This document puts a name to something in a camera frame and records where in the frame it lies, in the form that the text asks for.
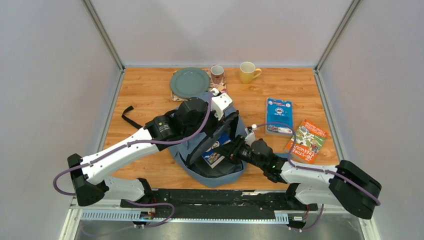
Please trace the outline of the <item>blue-grey fabric backpack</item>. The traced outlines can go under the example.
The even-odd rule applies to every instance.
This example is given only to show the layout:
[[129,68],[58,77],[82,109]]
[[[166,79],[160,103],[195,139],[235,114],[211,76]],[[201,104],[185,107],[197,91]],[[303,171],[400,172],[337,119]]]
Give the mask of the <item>blue-grey fabric backpack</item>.
[[242,161],[231,160],[228,156],[216,153],[215,149],[234,141],[238,136],[246,136],[245,125],[239,115],[239,121],[234,138],[230,138],[230,131],[225,131],[213,145],[199,156],[191,166],[185,165],[187,156],[211,131],[218,128],[218,124],[231,113],[239,113],[233,105],[224,111],[224,117],[217,120],[211,110],[212,93],[201,93],[191,98],[199,98],[208,103],[205,118],[199,129],[190,136],[183,136],[172,122],[176,109],[170,110],[147,122],[144,126],[137,124],[125,115],[124,120],[138,130],[147,130],[154,141],[160,141],[159,150],[168,149],[174,160],[196,181],[209,188],[220,187],[235,182],[244,172],[247,165]]

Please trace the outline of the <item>light blue paperback book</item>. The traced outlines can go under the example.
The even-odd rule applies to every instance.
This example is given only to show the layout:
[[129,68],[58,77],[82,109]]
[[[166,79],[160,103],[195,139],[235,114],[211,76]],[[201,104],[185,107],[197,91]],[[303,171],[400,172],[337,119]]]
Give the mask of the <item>light blue paperback book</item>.
[[290,136],[293,133],[293,103],[268,97],[265,105],[265,133]]

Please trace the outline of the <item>orange treehouse paperback book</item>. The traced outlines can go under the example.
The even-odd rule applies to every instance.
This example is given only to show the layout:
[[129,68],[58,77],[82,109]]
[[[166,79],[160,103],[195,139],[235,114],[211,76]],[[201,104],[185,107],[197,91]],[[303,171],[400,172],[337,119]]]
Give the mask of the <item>orange treehouse paperback book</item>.
[[291,159],[305,164],[313,164],[329,134],[315,123],[305,118],[295,131],[284,152],[288,153],[293,143]]

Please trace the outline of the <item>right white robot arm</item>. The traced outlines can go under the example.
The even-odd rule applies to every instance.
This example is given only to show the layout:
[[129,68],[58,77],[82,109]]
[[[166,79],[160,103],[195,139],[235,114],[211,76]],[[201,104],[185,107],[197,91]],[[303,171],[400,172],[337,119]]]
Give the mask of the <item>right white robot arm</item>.
[[336,165],[295,163],[290,155],[274,153],[263,139],[247,143],[242,136],[229,144],[228,156],[256,166],[273,183],[288,184],[285,203],[293,210],[309,204],[333,205],[369,220],[381,205],[381,184],[348,160]]

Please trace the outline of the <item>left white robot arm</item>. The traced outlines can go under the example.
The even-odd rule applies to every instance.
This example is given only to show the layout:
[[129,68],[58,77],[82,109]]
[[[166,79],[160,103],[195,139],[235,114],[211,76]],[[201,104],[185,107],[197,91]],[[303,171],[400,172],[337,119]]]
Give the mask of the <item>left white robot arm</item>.
[[177,109],[154,117],[130,137],[88,156],[77,153],[67,158],[77,203],[81,207],[106,199],[129,199],[148,207],[153,194],[144,178],[127,180],[112,177],[116,170],[168,147],[186,143],[196,135],[213,134],[230,119],[225,111],[233,105],[226,94],[192,97]]

